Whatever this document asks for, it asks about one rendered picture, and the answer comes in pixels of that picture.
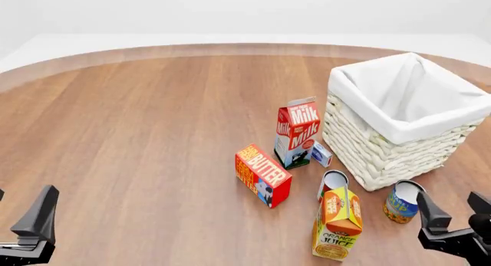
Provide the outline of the red milk carton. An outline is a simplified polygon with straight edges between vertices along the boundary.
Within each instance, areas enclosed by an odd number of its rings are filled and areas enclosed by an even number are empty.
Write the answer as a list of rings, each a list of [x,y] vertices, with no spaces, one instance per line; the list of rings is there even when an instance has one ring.
[[[310,163],[319,127],[315,97],[292,100],[278,109],[274,153],[285,169]]]

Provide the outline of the white woven basket with liner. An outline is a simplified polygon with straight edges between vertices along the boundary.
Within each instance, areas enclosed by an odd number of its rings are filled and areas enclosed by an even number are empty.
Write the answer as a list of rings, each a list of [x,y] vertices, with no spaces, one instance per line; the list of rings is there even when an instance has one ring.
[[[441,167],[491,115],[491,94],[406,53],[335,67],[323,140],[369,192]]]

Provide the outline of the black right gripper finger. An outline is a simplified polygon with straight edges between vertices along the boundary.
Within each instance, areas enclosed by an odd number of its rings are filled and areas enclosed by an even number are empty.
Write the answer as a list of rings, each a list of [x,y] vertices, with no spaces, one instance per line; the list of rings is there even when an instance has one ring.
[[[432,235],[448,232],[452,217],[439,208],[426,192],[418,192],[417,205],[420,211],[421,228],[425,228]]]
[[[491,216],[491,201],[488,200],[482,194],[478,192],[470,192],[467,203],[470,208],[473,210],[474,215],[488,215]]]

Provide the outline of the orange juice carton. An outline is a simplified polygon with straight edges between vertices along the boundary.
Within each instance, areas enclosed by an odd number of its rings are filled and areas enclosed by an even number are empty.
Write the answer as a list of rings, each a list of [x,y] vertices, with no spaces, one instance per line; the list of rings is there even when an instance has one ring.
[[[312,229],[312,254],[343,261],[362,233],[361,201],[346,187],[325,192]]]

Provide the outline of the red orange butter box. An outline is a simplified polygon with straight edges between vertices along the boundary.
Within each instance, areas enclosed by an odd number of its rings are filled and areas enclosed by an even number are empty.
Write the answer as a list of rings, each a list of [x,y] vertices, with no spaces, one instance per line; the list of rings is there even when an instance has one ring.
[[[269,208],[289,197],[292,175],[254,143],[235,154],[236,176]]]

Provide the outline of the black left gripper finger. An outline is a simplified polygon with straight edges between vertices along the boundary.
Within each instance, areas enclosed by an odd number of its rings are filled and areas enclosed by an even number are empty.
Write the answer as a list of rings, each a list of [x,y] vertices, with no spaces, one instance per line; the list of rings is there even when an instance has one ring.
[[[58,196],[56,187],[46,185],[31,208],[11,227],[18,236],[19,245],[35,245],[40,241],[55,244],[54,216]]]

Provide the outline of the blue alphabet soup can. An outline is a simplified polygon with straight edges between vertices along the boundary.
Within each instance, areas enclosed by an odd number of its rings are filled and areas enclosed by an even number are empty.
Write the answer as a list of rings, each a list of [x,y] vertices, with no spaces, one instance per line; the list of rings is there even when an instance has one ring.
[[[426,190],[417,182],[411,180],[396,182],[384,203],[384,214],[394,222],[407,224],[418,213],[419,192],[426,192]]]

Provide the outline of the red tin can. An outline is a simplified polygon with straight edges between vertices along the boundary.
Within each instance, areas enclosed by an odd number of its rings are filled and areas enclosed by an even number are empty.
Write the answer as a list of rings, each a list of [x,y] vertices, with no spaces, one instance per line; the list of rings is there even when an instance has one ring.
[[[326,171],[321,178],[321,184],[317,194],[318,201],[321,202],[326,192],[341,187],[348,187],[348,183],[348,177],[342,171]]]

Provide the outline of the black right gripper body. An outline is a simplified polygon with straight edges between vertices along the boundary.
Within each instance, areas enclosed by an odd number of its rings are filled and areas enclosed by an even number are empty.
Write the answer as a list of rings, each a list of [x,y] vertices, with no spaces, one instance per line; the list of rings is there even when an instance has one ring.
[[[491,266],[491,215],[475,214],[469,218],[469,228],[447,231],[430,226],[421,216],[418,239],[424,249],[464,258],[468,266]]]

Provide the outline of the small white blue box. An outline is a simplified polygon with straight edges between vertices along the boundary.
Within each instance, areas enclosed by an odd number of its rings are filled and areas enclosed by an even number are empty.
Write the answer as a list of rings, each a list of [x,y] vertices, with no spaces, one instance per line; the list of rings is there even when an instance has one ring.
[[[331,165],[333,155],[318,141],[315,141],[312,147],[311,157],[313,157],[323,167],[327,168]]]

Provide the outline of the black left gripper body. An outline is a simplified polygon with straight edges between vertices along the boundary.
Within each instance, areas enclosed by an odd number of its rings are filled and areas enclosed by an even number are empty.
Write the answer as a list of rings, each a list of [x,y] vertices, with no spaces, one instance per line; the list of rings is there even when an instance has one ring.
[[[47,264],[55,246],[38,238],[28,239],[27,244],[0,243],[0,266],[33,266]]]

